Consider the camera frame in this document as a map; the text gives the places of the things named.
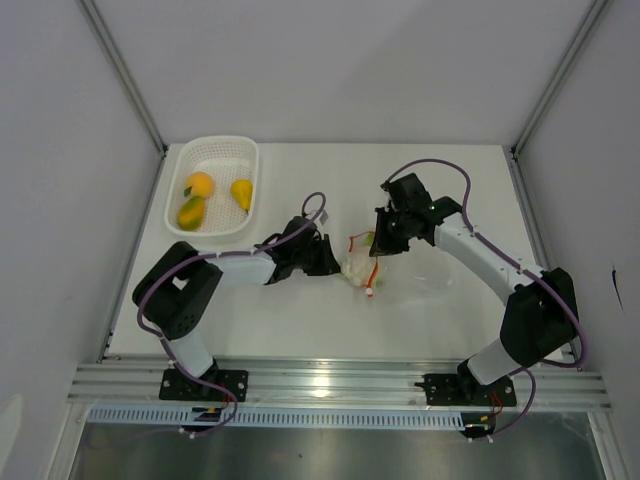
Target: white table surface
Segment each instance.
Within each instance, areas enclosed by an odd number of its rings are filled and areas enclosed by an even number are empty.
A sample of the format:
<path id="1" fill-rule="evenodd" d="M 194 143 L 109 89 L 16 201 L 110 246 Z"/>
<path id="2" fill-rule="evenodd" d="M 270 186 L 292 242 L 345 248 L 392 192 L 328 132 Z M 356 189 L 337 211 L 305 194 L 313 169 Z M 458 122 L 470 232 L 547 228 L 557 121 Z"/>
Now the white table surface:
<path id="1" fill-rule="evenodd" d="M 179 237 L 164 224 L 164 207 L 182 145 L 172 145 L 153 199 L 109 347 L 112 354 L 162 353 L 158 341 L 135 321 L 136 284 Z M 257 215 L 246 237 L 231 244 L 201 244 L 208 251 L 237 250 L 281 232 L 311 192 L 328 198 L 338 261 L 348 236 L 375 227 L 374 208 L 385 203 L 380 184 L 398 167 L 436 157 L 465 168 L 472 179 L 470 215 L 490 238 L 533 260 L 507 162 L 499 146 L 262 144 Z M 461 201 L 462 177 L 440 165 L 414 167 L 434 198 Z M 494 340 L 504 307 L 456 259 L 414 240 L 411 251 L 382 259 L 384 285 L 367 298 L 341 275 L 306 277 L 295 272 L 276 285 L 219 290 L 202 317 L 211 353 L 224 356 L 461 359 Z M 551 358 L 561 358 L 556 352 Z"/>

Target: metal extrusion frame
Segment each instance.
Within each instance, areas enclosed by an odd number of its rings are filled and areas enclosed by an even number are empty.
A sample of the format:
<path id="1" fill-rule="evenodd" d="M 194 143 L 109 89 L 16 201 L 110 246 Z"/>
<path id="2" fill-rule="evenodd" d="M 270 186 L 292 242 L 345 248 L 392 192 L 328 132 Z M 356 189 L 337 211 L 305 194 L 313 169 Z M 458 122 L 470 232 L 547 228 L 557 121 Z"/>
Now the metal extrusion frame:
<path id="1" fill-rule="evenodd" d="M 140 93 L 138 85 L 129 72 L 129 68 L 125 63 L 118 46 L 113 40 L 113 36 L 111 35 L 106 22 L 102 18 L 102 14 L 100 13 L 98 6 L 94 0 L 76 0 L 76 3 L 84 15 L 89 28 L 93 32 L 96 42 L 102 49 L 107 62 L 111 66 L 113 73 L 120 82 L 122 91 L 127 97 L 127 100 L 129 100 L 131 108 L 142 122 L 142 126 L 145 128 L 147 135 L 149 135 L 149 138 L 158 151 L 158 154 L 164 155 L 166 151 L 166 144 L 162 140 L 162 136 L 160 135 L 160 131 L 156 126 L 153 116 Z"/>
<path id="2" fill-rule="evenodd" d="M 520 157 L 520 154 L 529 141 L 529 138 L 531 138 L 531 135 L 535 132 L 540 122 L 542 122 L 551 105 L 553 105 L 558 93 L 571 74 L 573 67 L 576 65 L 580 54 L 586 48 L 589 39 L 597 30 L 600 21 L 604 18 L 607 12 L 607 8 L 612 3 L 613 0 L 593 0 L 589 6 L 589 10 L 582 18 L 576 33 L 564 51 L 560 62 L 556 66 L 556 69 L 551 75 L 542 95 L 538 99 L 536 106 L 531 112 L 531 115 L 529 115 L 522 132 L 516 140 L 516 144 L 513 147 L 513 154 L 516 160 Z"/>
<path id="3" fill-rule="evenodd" d="M 533 258 L 538 265 L 544 268 L 550 268 L 552 266 L 551 258 L 549 257 L 549 253 L 547 252 L 542 239 L 540 224 L 535 212 L 533 211 L 531 196 L 527 190 L 527 185 L 524 181 L 520 164 L 508 149 L 504 149 L 504 154 L 508 159 L 507 166 L 509 167 L 511 182 L 513 183 L 513 189 L 516 193 L 518 204 L 520 205 L 520 211 L 522 213 L 522 218 L 524 219 L 524 226 L 527 230 L 529 242 L 531 243 L 531 250 L 533 250 Z"/>
<path id="4" fill-rule="evenodd" d="M 118 282 L 118 288 L 115 290 L 115 295 L 111 299 L 109 313 L 107 315 L 107 322 L 105 328 L 102 332 L 102 343 L 100 345 L 100 350 L 98 355 L 96 356 L 96 361 L 100 362 L 104 358 L 105 352 L 109 348 L 109 343 L 111 342 L 111 337 L 113 336 L 113 331 L 115 329 L 115 323 L 120 314 L 120 308 L 122 307 L 122 302 L 124 301 L 124 295 L 127 289 L 127 283 L 129 282 L 129 277 L 131 276 L 131 271 L 133 270 L 133 264 L 136 259 L 136 255 L 138 254 L 138 248 L 140 247 L 140 241 L 142 240 L 142 234 L 144 233 L 144 226 L 147 223 L 147 218 L 149 218 L 149 212 L 151 211 L 151 204 L 153 203 L 153 197 L 155 196 L 156 189 L 158 188 L 158 183 L 160 182 L 160 176 L 162 175 L 162 169 L 164 168 L 164 159 L 166 158 L 166 154 L 162 153 L 160 156 L 160 161 L 156 167 L 156 171 L 153 174 L 153 180 L 149 186 L 149 190 L 147 192 L 147 199 L 144 205 L 144 209 L 142 211 L 142 215 L 140 217 L 140 221 L 138 223 L 138 228 L 136 230 L 136 235 L 133 239 L 133 243 L 129 250 L 129 255 L 127 256 L 126 262 L 120 274 L 120 279 Z"/>
<path id="5" fill-rule="evenodd" d="M 55 454 L 51 459 L 48 471 L 43 478 L 48 480 L 66 480 L 71 475 L 80 439 L 84 431 L 90 405 L 71 403 L 66 411 L 66 420 L 58 438 Z"/>
<path id="6" fill-rule="evenodd" d="M 600 462 L 607 479 L 624 480 L 631 478 L 613 429 L 611 415 L 589 413 L 588 416 L 598 454 L 600 455 Z"/>
<path id="7" fill-rule="evenodd" d="M 388 411 L 486 411 L 483 407 L 434 407 L 416 387 L 425 373 L 454 373 L 459 362 L 278 360 L 218 358 L 223 369 L 247 370 L 249 387 L 244 408 L 306 408 Z M 121 405 L 218 406 L 205 402 L 167 402 L 158 399 L 162 357 L 119 357 L 78 367 L 69 403 Z M 602 377 L 551 367 L 532 368 L 537 382 L 533 412 L 608 413 L 611 405 Z M 531 392 L 529 377 L 513 379 L 519 408 Z M 518 407 L 505 408 L 518 411 Z"/>

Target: plastic basket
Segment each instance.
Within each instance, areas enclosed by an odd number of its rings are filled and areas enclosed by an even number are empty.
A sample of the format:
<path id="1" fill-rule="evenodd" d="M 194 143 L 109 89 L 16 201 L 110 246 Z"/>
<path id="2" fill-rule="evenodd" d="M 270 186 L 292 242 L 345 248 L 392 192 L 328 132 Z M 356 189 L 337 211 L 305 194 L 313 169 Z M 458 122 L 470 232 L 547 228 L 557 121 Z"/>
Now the plastic basket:
<path id="1" fill-rule="evenodd" d="M 167 228 L 181 237 L 201 240 L 232 241 L 241 238 L 253 219 L 258 193 L 258 145 L 246 137 L 202 137 L 187 143 L 173 171 L 164 213 Z M 215 192 L 207 199 L 204 221 L 198 230 L 188 232 L 178 227 L 178 211 L 186 199 L 183 191 L 189 175 L 205 172 L 215 181 Z M 251 206 L 245 212 L 231 196 L 231 184 L 246 178 L 253 184 Z"/>

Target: purple cable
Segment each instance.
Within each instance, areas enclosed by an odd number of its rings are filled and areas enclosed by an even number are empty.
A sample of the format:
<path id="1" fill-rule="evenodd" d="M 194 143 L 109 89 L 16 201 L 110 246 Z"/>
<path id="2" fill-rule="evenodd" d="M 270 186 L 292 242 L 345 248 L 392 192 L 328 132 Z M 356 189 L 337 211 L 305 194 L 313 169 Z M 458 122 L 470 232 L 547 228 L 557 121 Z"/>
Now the purple cable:
<path id="1" fill-rule="evenodd" d="M 518 418 L 516 418 L 513 422 L 511 422 L 506 427 L 502 427 L 500 430 L 496 430 L 495 432 L 493 432 L 490 435 L 491 437 L 497 437 L 498 435 L 507 433 L 509 430 L 515 427 L 520 422 L 520 420 L 522 420 L 524 416 L 529 412 L 529 410 L 531 409 L 531 405 L 533 405 L 533 399 L 536 396 L 536 389 L 537 389 L 536 378 L 533 376 L 533 373 L 531 373 L 528 368 L 523 368 L 521 371 L 529 375 L 529 378 L 531 379 L 531 394 L 529 395 L 529 400 L 527 400 L 527 404 L 524 406 L 524 408 L 520 412 L 520 415 L 518 415 Z"/>
<path id="2" fill-rule="evenodd" d="M 309 218 L 309 220 L 304 225 L 302 225 L 300 228 L 298 228 L 296 231 L 290 233 L 289 235 L 286 235 L 283 238 L 278 239 L 274 243 L 270 243 L 270 244 L 267 244 L 267 245 L 262 245 L 262 246 L 258 247 L 254 252 L 245 251 L 245 250 L 233 251 L 233 252 L 225 252 L 225 253 L 220 254 L 220 257 L 255 255 L 256 253 L 266 252 L 267 250 L 270 250 L 270 249 L 275 248 L 275 247 L 277 247 L 279 245 L 282 245 L 283 243 L 288 242 L 292 238 L 298 236 L 300 233 L 302 233 L 302 231 L 304 231 L 307 228 L 309 228 L 318 218 L 320 218 L 320 215 L 322 215 L 322 213 L 324 212 L 324 209 L 325 209 L 325 207 L 327 205 L 327 197 L 325 196 L 325 194 L 322 193 L 322 192 L 314 192 L 311 195 L 309 195 L 307 198 L 305 198 L 304 203 L 302 204 L 302 209 L 303 210 L 307 206 L 307 203 L 309 203 L 309 200 L 311 200 L 314 197 L 320 197 L 320 199 L 322 200 L 322 203 L 321 203 L 320 207 Z M 155 330 L 154 328 L 148 327 L 148 326 L 146 326 L 144 324 L 143 314 L 144 314 L 144 309 L 147 306 L 147 303 L 149 302 L 149 299 L 156 292 L 156 290 L 160 287 L 160 285 L 162 285 L 165 281 L 167 281 L 170 278 L 172 278 L 177 272 L 182 270 L 187 265 L 190 265 L 190 264 L 192 264 L 194 262 L 197 262 L 199 260 L 207 260 L 207 259 L 210 259 L 210 258 L 217 258 L 217 257 L 218 257 L 218 254 L 216 254 L 216 253 L 203 253 L 203 254 L 196 255 L 194 257 L 188 258 L 187 260 L 184 260 L 183 262 L 180 262 L 179 264 L 177 264 L 174 267 L 172 267 L 169 270 L 167 270 L 158 280 L 156 280 L 156 282 L 153 285 L 151 285 L 149 290 L 147 290 L 147 293 L 144 294 L 144 296 L 142 297 L 142 300 L 140 301 L 140 305 L 138 307 L 138 314 L 136 316 L 136 320 L 138 322 L 138 326 L 142 330 L 144 330 L 147 333 L 151 333 L 152 335 L 155 335 L 156 337 L 158 337 L 160 339 L 160 343 L 162 344 L 162 348 L 164 348 L 164 351 L 167 353 L 169 358 L 173 361 L 175 367 L 180 371 L 180 373 L 182 373 L 185 377 L 189 378 L 190 380 L 192 380 L 192 381 L 194 381 L 196 383 L 199 383 L 200 385 L 203 385 L 205 387 L 212 388 L 214 390 L 222 392 L 223 394 L 227 395 L 231 399 L 231 401 L 233 402 L 233 412 L 231 412 L 231 415 L 229 415 L 229 417 L 227 417 L 227 419 L 225 419 L 221 423 L 215 425 L 214 427 L 211 427 L 211 428 L 205 430 L 204 432 L 199 432 L 199 433 L 193 434 L 196 437 L 202 437 L 202 436 L 205 436 L 205 435 L 209 435 L 209 434 L 219 430 L 220 428 L 224 427 L 229 422 L 233 421 L 233 419 L 236 416 L 236 413 L 238 412 L 238 399 L 233 394 L 233 392 L 231 392 L 230 390 L 228 390 L 228 389 L 226 389 L 224 387 L 221 387 L 220 385 L 216 385 L 214 383 L 202 380 L 202 379 L 200 379 L 200 378 L 198 378 L 198 377 L 196 377 L 194 375 L 191 375 L 176 360 L 175 355 L 173 354 L 173 352 L 171 351 L 171 348 L 169 347 L 169 343 L 167 342 L 167 339 L 164 338 L 162 333 L 159 332 L 158 330 Z"/>

